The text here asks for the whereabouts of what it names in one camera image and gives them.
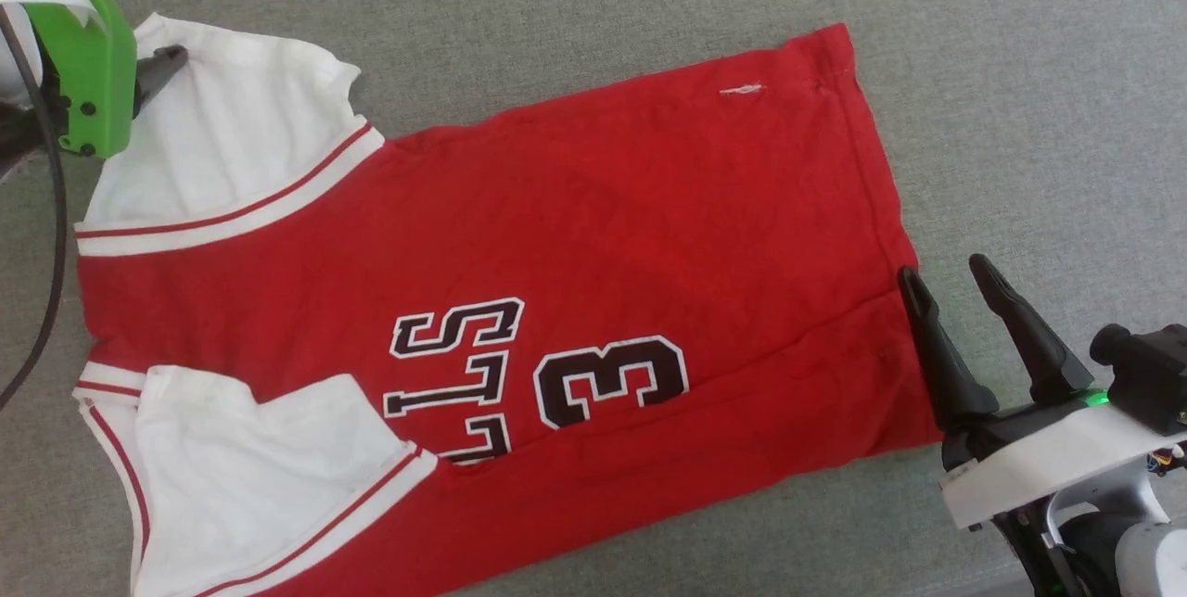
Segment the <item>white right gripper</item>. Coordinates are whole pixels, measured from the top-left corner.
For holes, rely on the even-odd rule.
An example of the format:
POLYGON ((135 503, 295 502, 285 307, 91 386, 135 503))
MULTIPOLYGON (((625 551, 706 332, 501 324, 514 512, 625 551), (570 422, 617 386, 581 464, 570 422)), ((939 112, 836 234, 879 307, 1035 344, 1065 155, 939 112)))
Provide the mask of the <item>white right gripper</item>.
MULTIPOLYGON (((1061 404, 1090 390, 1094 377, 1083 361, 992 263, 975 252, 969 268, 982 297, 1013 337, 1035 404, 1061 404)), ((938 318, 937 298, 910 266, 899 268, 899 290, 923 373, 938 431, 988 418, 999 411, 996 395, 969 370, 938 318)), ((1183 431, 1160 434, 1115 404, 1075 406, 1055 420, 1052 409, 1014 415, 1024 437, 992 449, 988 424, 946 434, 938 483, 958 528, 988 523, 1026 504, 1050 501, 1060 510, 1093 504, 1102 512, 1166 523, 1169 517, 1153 491, 1145 457, 1183 442, 1183 431)))

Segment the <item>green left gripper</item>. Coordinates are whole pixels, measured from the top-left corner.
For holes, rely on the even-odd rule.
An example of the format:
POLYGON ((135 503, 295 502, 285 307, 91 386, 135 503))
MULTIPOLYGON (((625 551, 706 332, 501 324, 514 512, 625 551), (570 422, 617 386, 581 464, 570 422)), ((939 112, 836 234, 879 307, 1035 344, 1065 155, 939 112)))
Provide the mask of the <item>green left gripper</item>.
POLYGON ((4 0, 25 9, 39 53, 52 140, 77 155, 107 159, 131 141, 131 125, 186 65, 178 44, 137 61, 137 42, 115 0, 4 0))

